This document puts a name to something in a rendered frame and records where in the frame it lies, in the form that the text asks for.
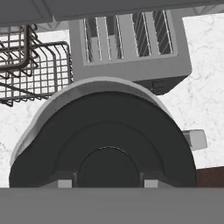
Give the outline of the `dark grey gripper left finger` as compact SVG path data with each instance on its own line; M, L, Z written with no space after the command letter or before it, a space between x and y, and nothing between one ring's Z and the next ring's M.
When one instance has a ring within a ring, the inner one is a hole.
M76 171L57 171L41 186L45 188L73 188L77 185Z

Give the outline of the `pale grey blender jar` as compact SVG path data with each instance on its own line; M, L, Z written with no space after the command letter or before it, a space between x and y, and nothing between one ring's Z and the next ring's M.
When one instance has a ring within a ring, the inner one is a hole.
M32 144L44 125L60 109L63 109L68 103L78 100L81 97L103 92L125 93L140 97L157 106L174 122L171 113L159 98L146 87L136 84L133 81L106 76L79 80L53 94L38 109L38 112L32 118L30 125L19 138L11 153L10 166L13 166L17 157Z

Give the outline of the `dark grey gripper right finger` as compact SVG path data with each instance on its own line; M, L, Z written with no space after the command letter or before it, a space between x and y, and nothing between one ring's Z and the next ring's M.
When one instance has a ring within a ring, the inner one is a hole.
M144 188L173 188L172 182L161 171L140 173L140 182Z

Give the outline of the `grey toaster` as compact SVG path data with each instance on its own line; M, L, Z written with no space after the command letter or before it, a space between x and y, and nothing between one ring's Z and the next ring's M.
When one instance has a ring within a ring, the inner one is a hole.
M164 95L192 72L177 10L156 10L68 23L76 81L122 79Z

